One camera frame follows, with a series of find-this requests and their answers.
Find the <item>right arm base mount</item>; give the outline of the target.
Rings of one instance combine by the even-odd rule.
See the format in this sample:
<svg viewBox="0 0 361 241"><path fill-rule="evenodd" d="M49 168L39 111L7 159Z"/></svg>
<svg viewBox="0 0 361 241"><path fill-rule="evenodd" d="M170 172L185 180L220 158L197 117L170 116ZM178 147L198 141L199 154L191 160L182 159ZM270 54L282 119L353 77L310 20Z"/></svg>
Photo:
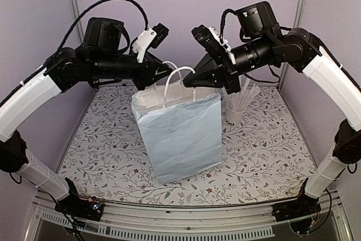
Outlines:
<svg viewBox="0 0 361 241"><path fill-rule="evenodd" d="M316 224L319 223L321 206L317 199L307 198L306 195L300 195L297 199L292 201L274 204L272 206L271 214L275 217L277 222L316 214L315 218L308 218L290 223L291 230L299 236L314 233L323 227L331 213L332 196L328 189L325 191L329 196L329 208L325 219L318 226L316 226Z"/></svg>

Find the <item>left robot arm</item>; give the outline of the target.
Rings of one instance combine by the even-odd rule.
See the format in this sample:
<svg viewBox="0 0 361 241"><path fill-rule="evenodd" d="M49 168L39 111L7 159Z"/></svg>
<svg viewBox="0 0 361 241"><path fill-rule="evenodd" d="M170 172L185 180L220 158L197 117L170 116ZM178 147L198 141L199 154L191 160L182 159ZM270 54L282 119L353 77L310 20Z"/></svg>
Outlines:
<svg viewBox="0 0 361 241"><path fill-rule="evenodd" d="M78 48L60 45L29 77L1 101L1 170L15 173L49 193L72 215L99 209L94 198L80 198L74 183L37 161L18 131L36 110L79 82L92 88L130 80L144 90L170 74L170 67L149 52L169 30L163 24L145 26L131 40L123 22L103 17L88 20Z"/></svg>

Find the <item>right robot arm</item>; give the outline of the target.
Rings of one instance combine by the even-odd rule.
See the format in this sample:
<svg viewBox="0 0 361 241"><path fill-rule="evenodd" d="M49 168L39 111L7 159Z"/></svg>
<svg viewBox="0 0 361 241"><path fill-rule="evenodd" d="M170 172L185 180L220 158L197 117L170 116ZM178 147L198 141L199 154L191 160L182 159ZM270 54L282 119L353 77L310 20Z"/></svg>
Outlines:
<svg viewBox="0 0 361 241"><path fill-rule="evenodd" d="M239 77L266 65L288 63L316 83L344 114L334 146L315 173L305 180L295 200L275 204L274 212L292 211L304 216L318 205L322 192L350 164L360 160L360 86L316 35L302 28L281 27L271 5L258 2L232 10L240 23L242 45L231 47L222 30L200 25L194 39L206 56L194 72L184 78L186 87L223 88L228 94L240 91Z"/></svg>

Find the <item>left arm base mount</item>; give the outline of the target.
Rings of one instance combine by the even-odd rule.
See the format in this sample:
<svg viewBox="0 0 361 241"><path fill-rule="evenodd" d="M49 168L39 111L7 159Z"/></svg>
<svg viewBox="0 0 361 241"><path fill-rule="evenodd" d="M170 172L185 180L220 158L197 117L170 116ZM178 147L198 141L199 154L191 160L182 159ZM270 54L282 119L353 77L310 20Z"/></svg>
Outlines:
<svg viewBox="0 0 361 241"><path fill-rule="evenodd" d="M81 199L73 194L56 202L57 212L68 214L75 218L84 218L92 221L100 221L104 211L104 202L92 196Z"/></svg>

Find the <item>white paper bag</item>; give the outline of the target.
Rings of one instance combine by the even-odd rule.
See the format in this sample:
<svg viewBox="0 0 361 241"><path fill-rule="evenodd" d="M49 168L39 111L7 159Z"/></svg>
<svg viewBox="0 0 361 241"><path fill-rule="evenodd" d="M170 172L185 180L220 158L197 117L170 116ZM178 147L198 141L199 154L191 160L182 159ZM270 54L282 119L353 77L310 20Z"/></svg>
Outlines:
<svg viewBox="0 0 361 241"><path fill-rule="evenodd" d="M190 88L174 75L189 70L165 61L170 75L132 97L131 109L147 156L160 185L177 181L222 162L221 96L217 89Z"/></svg>

